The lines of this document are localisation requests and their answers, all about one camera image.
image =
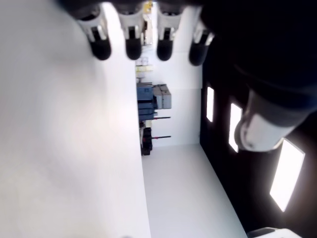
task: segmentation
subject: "rectangular light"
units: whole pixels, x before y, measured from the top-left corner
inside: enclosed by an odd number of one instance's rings
[[[208,87],[207,89],[207,119],[213,121],[213,98],[214,91],[212,88]]]
[[[305,153],[284,139],[274,181],[269,192],[284,212],[298,179]]]
[[[238,145],[236,144],[234,140],[234,130],[238,124],[238,122],[241,120],[242,117],[242,109],[241,107],[238,107],[234,103],[231,104],[231,112],[230,112],[230,130],[229,130],[229,145],[235,150],[235,152],[238,152]]]

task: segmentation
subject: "black fingertip pad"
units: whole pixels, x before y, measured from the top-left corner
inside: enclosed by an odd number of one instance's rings
[[[159,40],[157,55],[162,61],[167,61],[172,56],[173,42],[170,40]]]
[[[125,40],[125,49],[129,59],[137,60],[142,52],[141,39]]]
[[[189,50],[189,61],[193,66],[202,65],[206,59],[208,46],[192,43]]]
[[[90,42],[90,46],[94,56],[99,60],[106,60],[111,55],[111,46],[109,39]]]

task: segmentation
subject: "gray box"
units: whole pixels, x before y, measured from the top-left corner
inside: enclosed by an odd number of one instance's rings
[[[172,108],[172,95],[169,91],[162,91],[163,95],[163,109]]]
[[[157,98],[158,109],[163,109],[163,95],[159,87],[153,87],[153,95]]]
[[[167,87],[166,84],[161,84],[161,85],[159,86],[159,88],[160,88],[161,91],[168,91],[168,87]]]

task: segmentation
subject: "black wall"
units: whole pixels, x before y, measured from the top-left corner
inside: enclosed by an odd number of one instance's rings
[[[208,86],[215,91],[212,123],[206,117]],[[228,144],[230,104],[245,109],[248,92],[245,79],[215,38],[203,65],[201,146],[246,232],[288,228],[303,238],[317,238],[317,115],[311,115],[287,137],[306,155],[290,202],[282,212],[269,194],[281,148],[236,153]]]

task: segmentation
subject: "white wall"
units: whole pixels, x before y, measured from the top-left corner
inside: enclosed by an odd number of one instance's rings
[[[246,238],[200,145],[154,148],[142,162],[152,238]]]
[[[155,12],[154,7],[154,29],[157,28]],[[150,58],[154,66],[152,72],[146,72],[144,82],[166,83],[172,93],[172,109],[157,110],[158,117],[172,118],[156,120],[152,126],[153,136],[172,137],[154,140],[154,147],[199,143],[202,67],[192,66],[188,60],[197,17],[197,8],[187,7],[184,10],[170,60],[160,61],[157,58],[157,31],[154,32],[153,51],[142,54]]]
[[[0,2],[0,237],[149,238],[117,15],[108,5],[112,56],[100,62],[52,2]]]

